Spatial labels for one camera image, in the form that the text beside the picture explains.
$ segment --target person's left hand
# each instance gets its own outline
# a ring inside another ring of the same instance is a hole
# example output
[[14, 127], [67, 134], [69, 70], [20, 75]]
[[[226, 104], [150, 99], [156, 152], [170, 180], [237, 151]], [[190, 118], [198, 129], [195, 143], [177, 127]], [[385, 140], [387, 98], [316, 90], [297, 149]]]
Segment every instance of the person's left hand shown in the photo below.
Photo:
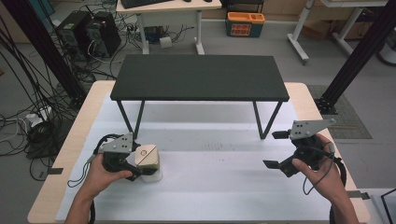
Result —
[[103, 167], [103, 154], [97, 154], [92, 160], [90, 171], [79, 190], [85, 196], [96, 197], [116, 180], [132, 176], [131, 171], [123, 170], [111, 173]]

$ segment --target desk foot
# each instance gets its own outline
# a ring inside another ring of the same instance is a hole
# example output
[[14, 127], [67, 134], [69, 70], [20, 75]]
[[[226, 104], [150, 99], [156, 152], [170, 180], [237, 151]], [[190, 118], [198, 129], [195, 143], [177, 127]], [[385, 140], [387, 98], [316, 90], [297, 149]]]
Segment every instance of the desk foot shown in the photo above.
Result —
[[305, 53], [303, 48], [301, 48], [300, 44], [296, 41], [293, 40], [293, 34], [288, 34], [288, 39], [290, 43], [294, 46], [294, 48], [297, 50], [297, 53], [300, 55], [300, 58], [303, 60], [303, 65], [308, 62], [309, 58], [308, 55]]
[[149, 54], [149, 42], [146, 40], [146, 47], [143, 45], [143, 54]]
[[340, 38], [340, 35], [339, 35], [339, 34], [337, 34], [337, 33], [332, 33], [332, 36], [335, 38], [335, 40], [336, 40], [337, 43], [341, 46], [341, 48], [343, 48], [343, 49], [346, 51], [346, 53], [348, 53], [349, 55], [352, 53], [353, 48], [350, 47], [350, 46], [348, 45], [348, 43], [347, 43], [344, 39]]
[[202, 46], [202, 43], [197, 43], [197, 37], [195, 37], [194, 39], [195, 39], [195, 47], [197, 48], [198, 54], [205, 55], [204, 46]]

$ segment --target white desk leg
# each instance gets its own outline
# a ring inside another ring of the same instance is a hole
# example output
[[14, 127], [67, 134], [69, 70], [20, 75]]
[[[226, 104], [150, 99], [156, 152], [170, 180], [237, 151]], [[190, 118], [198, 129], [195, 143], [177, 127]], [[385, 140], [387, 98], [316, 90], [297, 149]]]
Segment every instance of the white desk leg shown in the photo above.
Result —
[[195, 37], [195, 46], [197, 48], [198, 54], [205, 54], [204, 47], [201, 42], [201, 28], [202, 28], [202, 11], [197, 11], [197, 36]]
[[300, 35], [301, 30], [303, 29], [304, 23], [306, 21], [306, 18], [309, 15], [311, 7], [314, 5], [314, 1], [315, 0], [308, 0], [306, 2], [304, 10], [300, 16], [300, 19], [297, 22], [297, 26], [296, 26], [296, 29], [294, 30], [294, 33], [288, 34], [289, 41], [294, 46], [294, 48], [297, 50], [297, 53], [300, 55], [301, 59], [303, 60], [303, 64], [308, 62], [309, 58], [308, 58], [308, 55], [306, 55], [303, 48], [297, 42], [297, 39], [298, 39], [298, 36]]
[[139, 30], [140, 30], [140, 38], [142, 39], [142, 50], [143, 54], [149, 54], [149, 42], [146, 40], [146, 35], [145, 35], [145, 23], [143, 23], [143, 17], [142, 14], [137, 14], [137, 24], [139, 24]]
[[358, 19], [359, 15], [363, 11], [363, 7], [356, 7], [353, 11], [353, 14], [350, 16], [349, 20], [347, 20], [346, 25], [340, 34], [332, 33], [332, 36], [338, 42], [338, 44], [343, 48], [348, 54], [351, 54], [353, 48], [348, 45], [348, 43], [344, 40], [350, 28], [352, 28], [353, 23]]

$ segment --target orange and green container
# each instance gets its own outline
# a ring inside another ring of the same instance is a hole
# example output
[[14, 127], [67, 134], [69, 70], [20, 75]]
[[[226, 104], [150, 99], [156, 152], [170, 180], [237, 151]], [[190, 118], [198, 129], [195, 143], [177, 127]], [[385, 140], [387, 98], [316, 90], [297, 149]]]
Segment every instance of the orange and green container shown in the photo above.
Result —
[[227, 35], [239, 37], [259, 37], [265, 22], [261, 13], [229, 12], [227, 14]]

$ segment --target computer tower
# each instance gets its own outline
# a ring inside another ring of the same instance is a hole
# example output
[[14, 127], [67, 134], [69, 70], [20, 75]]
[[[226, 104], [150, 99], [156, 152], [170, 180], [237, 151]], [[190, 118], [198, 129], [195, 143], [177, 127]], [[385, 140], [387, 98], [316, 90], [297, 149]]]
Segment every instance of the computer tower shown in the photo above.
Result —
[[98, 12], [86, 27], [88, 36], [94, 41], [93, 54], [98, 57], [112, 57], [121, 43], [113, 15], [109, 12]]
[[85, 27], [91, 19], [88, 11], [74, 11], [57, 27], [66, 50], [77, 61], [85, 61], [88, 58], [88, 46], [91, 41]]

